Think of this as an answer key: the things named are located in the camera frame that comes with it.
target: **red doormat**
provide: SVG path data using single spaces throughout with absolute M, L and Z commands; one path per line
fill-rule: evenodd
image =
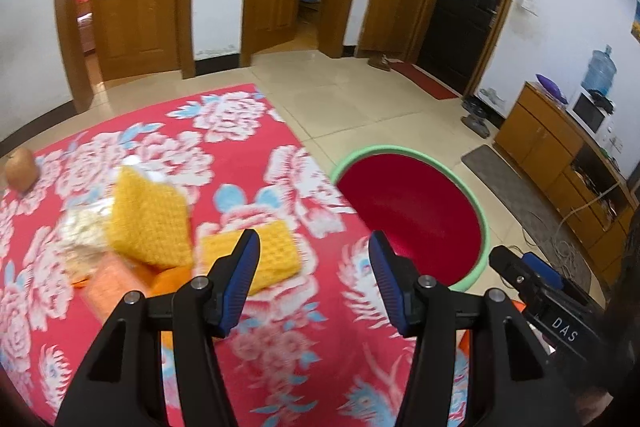
M 406 76 L 416 86 L 420 87 L 423 91 L 428 92 L 436 100 L 448 100 L 450 98 L 458 98 L 453 91 L 450 91 L 442 84 L 439 84 L 433 80 L 429 75 L 422 73 L 422 71 L 414 68 L 414 65 L 408 62 L 389 62 L 389 65 L 393 70 Z

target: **table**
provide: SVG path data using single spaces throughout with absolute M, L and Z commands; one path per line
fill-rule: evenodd
M 110 191 L 136 154 L 184 191 L 196 252 L 209 233 L 284 219 L 302 257 L 293 279 L 248 299 L 216 344 L 242 427 L 392 426 L 414 341 L 389 325 L 369 265 L 369 230 L 253 85 L 160 103 L 38 153 L 41 176 L 0 204 L 0 363 L 53 422 L 100 323 L 64 271 L 62 212 Z M 466 406 L 458 360 L 450 425 Z M 181 425 L 172 352 L 162 348 L 171 425 Z

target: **yellow cloth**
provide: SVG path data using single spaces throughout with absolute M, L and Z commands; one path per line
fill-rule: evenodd
M 159 267 L 193 264 L 187 203 L 174 187 L 120 168 L 107 238 L 113 250 Z
M 274 221 L 256 227 L 260 236 L 260 261 L 249 295 L 258 293 L 275 283 L 284 281 L 300 271 L 300 259 L 296 245 L 284 221 Z M 210 269 L 220 257 L 230 255 L 243 230 L 209 235 L 202 240 L 203 261 Z

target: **purple object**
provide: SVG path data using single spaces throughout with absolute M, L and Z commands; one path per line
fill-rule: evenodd
M 552 97 L 554 97 L 556 100 L 559 100 L 559 102 L 567 103 L 564 94 L 562 94 L 562 91 L 558 86 L 556 86 L 556 83 L 554 81 L 549 80 L 546 76 L 543 76 L 541 74 L 537 74 L 536 78 L 538 79 L 540 84 L 542 84 L 542 87 L 544 87 Z

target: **gray floor mat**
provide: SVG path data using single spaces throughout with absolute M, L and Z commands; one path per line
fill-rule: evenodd
M 572 245 L 577 255 L 563 260 L 554 249 L 551 236 L 558 229 L 560 216 L 551 204 L 546 201 L 535 185 L 518 174 L 488 145 L 462 156 L 462 162 L 482 180 L 496 197 L 507 207 L 511 214 L 529 233 L 549 263 L 574 280 L 585 291 L 591 286 L 591 271 L 584 261 L 584 248 L 576 240 L 571 229 L 565 224 L 556 238 L 561 253 L 566 255 L 570 248 L 563 241 Z

